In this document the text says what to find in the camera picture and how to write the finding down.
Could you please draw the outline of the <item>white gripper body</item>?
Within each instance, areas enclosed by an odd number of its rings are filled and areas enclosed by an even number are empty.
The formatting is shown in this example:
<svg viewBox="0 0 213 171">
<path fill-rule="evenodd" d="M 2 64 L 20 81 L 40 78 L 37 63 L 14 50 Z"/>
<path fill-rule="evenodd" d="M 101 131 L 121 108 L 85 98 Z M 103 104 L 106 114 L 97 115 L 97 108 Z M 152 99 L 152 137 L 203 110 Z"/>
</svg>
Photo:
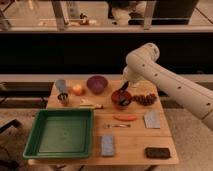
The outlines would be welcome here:
<svg viewBox="0 0 213 171">
<path fill-rule="evenodd" d="M 130 67 L 126 66 L 123 69 L 122 80 L 123 82 L 128 82 L 130 87 L 136 88 L 139 85 L 141 76 Z"/>
</svg>

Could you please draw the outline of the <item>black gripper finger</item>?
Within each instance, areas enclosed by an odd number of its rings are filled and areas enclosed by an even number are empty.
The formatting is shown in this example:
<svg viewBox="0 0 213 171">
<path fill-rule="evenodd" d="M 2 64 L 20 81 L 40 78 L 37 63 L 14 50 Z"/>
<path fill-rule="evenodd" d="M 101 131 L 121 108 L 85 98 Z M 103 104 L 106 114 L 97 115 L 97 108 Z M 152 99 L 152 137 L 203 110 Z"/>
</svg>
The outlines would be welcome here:
<svg viewBox="0 0 213 171">
<path fill-rule="evenodd" d="M 128 86 L 129 86 L 129 81 L 126 81 L 126 82 L 122 85 L 122 87 L 120 88 L 120 91 L 125 91 L 125 90 L 128 88 Z"/>
</svg>

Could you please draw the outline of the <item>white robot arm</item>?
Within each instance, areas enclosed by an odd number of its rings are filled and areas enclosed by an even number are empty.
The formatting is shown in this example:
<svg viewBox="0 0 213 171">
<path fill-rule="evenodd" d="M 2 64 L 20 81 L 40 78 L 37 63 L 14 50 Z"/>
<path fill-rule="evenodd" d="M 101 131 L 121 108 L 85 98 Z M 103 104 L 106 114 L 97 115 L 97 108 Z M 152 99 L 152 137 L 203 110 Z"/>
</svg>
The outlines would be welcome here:
<svg viewBox="0 0 213 171">
<path fill-rule="evenodd" d="M 213 131 L 213 91 L 177 75 L 156 63 L 160 56 L 154 43 L 146 43 L 126 56 L 123 79 L 136 84 L 149 80 Z"/>
</svg>

